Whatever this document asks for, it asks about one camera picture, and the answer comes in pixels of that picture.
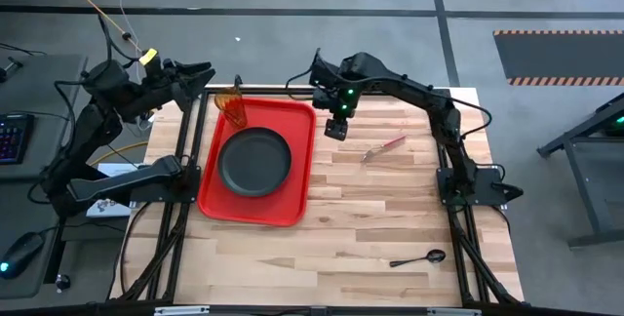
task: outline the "orange striped tape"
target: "orange striped tape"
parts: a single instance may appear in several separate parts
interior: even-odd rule
[[[624,86],[622,77],[516,77],[507,82],[512,86]]]
[[[494,35],[503,34],[624,34],[621,29],[560,29],[560,30],[525,30],[525,29],[498,29]]]

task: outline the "black spoon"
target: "black spoon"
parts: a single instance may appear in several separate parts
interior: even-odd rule
[[[397,266],[401,266],[402,264],[406,264],[406,263],[410,263],[414,261],[420,261],[424,259],[427,259],[431,263],[438,263],[438,262],[442,262],[446,257],[447,257],[447,253],[441,251],[440,249],[434,249],[430,251],[429,253],[427,253],[426,257],[412,258],[408,260],[390,261],[390,267],[397,267]]]

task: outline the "floor mat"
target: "floor mat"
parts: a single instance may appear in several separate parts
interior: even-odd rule
[[[494,41],[511,85],[624,85],[622,30],[496,30]]]

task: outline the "orange glass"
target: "orange glass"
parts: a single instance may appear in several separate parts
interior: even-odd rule
[[[214,104],[225,116],[225,119],[235,129],[243,129],[247,126],[247,114],[243,104],[243,94],[239,86],[243,83],[241,76],[236,75],[234,87],[220,91],[214,97]]]

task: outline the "wooden table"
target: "wooden table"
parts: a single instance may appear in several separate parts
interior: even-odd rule
[[[451,94],[479,102],[475,89],[455,88]],[[463,130],[483,124],[479,111],[456,107],[462,112]],[[197,107],[186,154],[196,115]],[[345,142],[325,137],[329,114],[317,111],[317,115],[308,206],[301,222],[280,228],[219,221],[193,206],[175,303],[460,305],[448,216],[436,189],[438,156],[426,113],[391,97],[362,97]],[[198,162],[202,167],[217,116],[211,99]],[[146,163],[174,153],[180,120],[181,112],[173,103],[156,114]],[[400,135],[408,136],[405,143],[366,165],[360,163],[368,149]],[[469,136],[466,148],[476,162],[491,162],[485,132]],[[154,254],[163,207],[148,208],[132,232],[125,262],[129,283]],[[475,207],[474,212],[485,261],[508,291],[522,299],[504,220],[491,208]],[[447,259],[435,265],[421,261],[388,267],[392,259],[422,257],[431,249],[444,250]],[[477,296],[474,268],[470,262],[466,267]],[[161,289],[168,268],[163,271]],[[116,283],[112,296],[119,291]]]

